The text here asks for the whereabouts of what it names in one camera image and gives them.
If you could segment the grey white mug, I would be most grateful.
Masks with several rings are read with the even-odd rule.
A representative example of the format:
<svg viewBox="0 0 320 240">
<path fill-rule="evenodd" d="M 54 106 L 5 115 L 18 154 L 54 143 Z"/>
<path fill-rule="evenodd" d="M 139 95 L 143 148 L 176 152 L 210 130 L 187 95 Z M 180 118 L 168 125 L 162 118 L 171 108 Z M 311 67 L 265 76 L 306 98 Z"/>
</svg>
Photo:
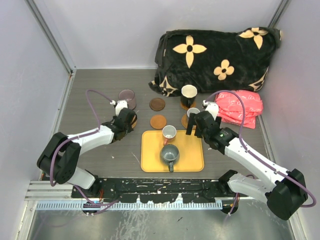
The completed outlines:
<svg viewBox="0 0 320 240">
<path fill-rule="evenodd" d="M 191 107 L 187 110 L 187 117 L 189 118 L 191 114 L 198 114 L 200 110 L 196 107 Z"/>
</svg>

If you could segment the light wood coaster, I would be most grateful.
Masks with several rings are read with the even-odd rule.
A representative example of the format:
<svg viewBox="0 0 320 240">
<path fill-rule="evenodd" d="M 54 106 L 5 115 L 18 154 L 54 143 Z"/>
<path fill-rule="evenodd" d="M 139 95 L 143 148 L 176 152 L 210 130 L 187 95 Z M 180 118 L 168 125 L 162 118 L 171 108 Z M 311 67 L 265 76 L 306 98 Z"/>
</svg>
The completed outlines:
<svg viewBox="0 0 320 240">
<path fill-rule="evenodd" d="M 187 107 L 186 105 L 183 105 L 183 103 L 182 102 L 180 102 L 180 107 L 182 108 L 182 109 L 184 109 L 184 110 L 188 110 L 188 109 L 190 109 L 190 108 L 195 108 L 196 107 L 196 102 L 194 102 L 193 104 L 191 104 L 191 106 L 190 107 Z"/>
</svg>

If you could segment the black cream mug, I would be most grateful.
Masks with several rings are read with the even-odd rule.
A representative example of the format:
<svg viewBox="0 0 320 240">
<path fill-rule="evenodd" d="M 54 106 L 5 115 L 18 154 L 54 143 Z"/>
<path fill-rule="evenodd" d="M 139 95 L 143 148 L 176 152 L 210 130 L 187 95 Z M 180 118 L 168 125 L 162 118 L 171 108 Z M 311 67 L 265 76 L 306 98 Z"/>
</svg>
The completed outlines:
<svg viewBox="0 0 320 240">
<path fill-rule="evenodd" d="M 191 104 L 195 102 L 197 94 L 198 94 L 197 88 L 191 84 L 187 84 L 183 86 L 181 89 L 180 102 L 183 105 L 190 107 Z"/>
</svg>

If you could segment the pink white mug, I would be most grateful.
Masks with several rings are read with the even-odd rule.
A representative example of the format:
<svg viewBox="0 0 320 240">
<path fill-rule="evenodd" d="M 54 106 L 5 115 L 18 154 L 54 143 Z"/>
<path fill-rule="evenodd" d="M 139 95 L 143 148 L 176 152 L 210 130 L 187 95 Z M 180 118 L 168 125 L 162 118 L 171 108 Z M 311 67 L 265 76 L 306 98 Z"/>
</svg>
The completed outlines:
<svg viewBox="0 0 320 240">
<path fill-rule="evenodd" d="M 173 125 L 166 125 L 162 129 L 162 135 L 164 137 L 163 145 L 167 145 L 170 141 L 172 141 L 177 134 L 177 129 Z"/>
</svg>

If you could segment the purple glass mug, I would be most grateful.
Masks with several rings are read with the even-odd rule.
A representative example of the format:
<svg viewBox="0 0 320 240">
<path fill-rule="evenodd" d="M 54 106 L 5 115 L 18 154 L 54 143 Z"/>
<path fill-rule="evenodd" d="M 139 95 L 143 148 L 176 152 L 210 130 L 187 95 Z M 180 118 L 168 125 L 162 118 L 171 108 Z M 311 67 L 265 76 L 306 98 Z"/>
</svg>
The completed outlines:
<svg viewBox="0 0 320 240">
<path fill-rule="evenodd" d="M 134 110 L 137 106 L 136 95 L 131 89 L 124 89 L 118 94 L 120 101 L 126 101 L 129 109 Z"/>
</svg>

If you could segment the orange wood coaster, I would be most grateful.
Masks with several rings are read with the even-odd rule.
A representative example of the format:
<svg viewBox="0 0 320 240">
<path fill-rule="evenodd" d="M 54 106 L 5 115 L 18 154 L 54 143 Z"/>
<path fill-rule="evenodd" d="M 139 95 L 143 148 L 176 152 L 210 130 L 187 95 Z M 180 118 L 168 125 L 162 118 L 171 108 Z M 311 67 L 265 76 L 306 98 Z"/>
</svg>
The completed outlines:
<svg viewBox="0 0 320 240">
<path fill-rule="evenodd" d="M 150 126 L 153 129 L 161 130 L 167 125 L 167 119 L 161 114 L 154 115 L 150 119 Z"/>
</svg>

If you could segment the dark wood coaster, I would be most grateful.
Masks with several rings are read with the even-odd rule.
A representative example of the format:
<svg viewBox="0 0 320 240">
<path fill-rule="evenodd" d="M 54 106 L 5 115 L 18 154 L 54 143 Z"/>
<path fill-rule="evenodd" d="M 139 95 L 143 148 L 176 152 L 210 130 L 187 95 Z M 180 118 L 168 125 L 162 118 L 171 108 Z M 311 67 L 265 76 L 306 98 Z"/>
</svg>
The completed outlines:
<svg viewBox="0 0 320 240">
<path fill-rule="evenodd" d="M 153 98 L 150 102 L 149 102 L 149 107 L 153 110 L 153 111 L 161 111 L 165 108 L 166 106 L 166 102 L 159 97 Z"/>
</svg>

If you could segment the large blue-grey mug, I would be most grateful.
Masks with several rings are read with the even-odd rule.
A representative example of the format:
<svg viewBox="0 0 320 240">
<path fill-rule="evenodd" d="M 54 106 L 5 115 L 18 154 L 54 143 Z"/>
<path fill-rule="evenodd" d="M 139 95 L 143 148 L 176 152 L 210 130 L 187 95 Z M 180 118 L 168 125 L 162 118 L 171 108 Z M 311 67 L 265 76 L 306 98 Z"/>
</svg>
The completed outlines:
<svg viewBox="0 0 320 240">
<path fill-rule="evenodd" d="M 170 173 L 174 172 L 174 165 L 180 159 L 179 149 L 173 144 L 165 145 L 159 153 L 160 160 L 168 167 Z"/>
</svg>

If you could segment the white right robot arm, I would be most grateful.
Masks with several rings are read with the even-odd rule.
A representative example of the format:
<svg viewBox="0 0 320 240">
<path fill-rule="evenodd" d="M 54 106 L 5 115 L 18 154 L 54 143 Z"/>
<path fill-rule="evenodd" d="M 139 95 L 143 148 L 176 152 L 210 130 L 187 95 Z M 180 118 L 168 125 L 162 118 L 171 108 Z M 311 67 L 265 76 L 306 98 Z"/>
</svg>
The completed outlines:
<svg viewBox="0 0 320 240">
<path fill-rule="evenodd" d="M 282 220 L 288 220 L 308 199 L 305 177 L 298 169 L 283 168 L 251 148 L 233 130 L 221 128 L 221 118 L 208 111 L 189 115 L 186 134 L 202 138 L 213 150 L 235 160 L 255 175 L 250 178 L 229 170 L 218 179 L 225 197 L 234 193 L 265 203 Z"/>
</svg>

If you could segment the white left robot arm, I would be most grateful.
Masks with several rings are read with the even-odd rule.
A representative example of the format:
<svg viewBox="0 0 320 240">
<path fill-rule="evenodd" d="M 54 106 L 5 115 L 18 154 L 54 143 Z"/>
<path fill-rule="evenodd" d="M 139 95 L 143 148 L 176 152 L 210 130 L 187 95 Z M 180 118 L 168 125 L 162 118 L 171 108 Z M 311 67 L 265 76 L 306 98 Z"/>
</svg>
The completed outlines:
<svg viewBox="0 0 320 240">
<path fill-rule="evenodd" d="M 79 157 L 97 147 L 120 141 L 133 131 L 137 114 L 129 108 L 123 108 L 111 121 L 80 134 L 65 135 L 55 133 L 40 157 L 37 167 L 49 176 L 53 184 L 72 184 L 82 188 L 88 198 L 100 193 L 98 177 L 78 167 Z"/>
</svg>

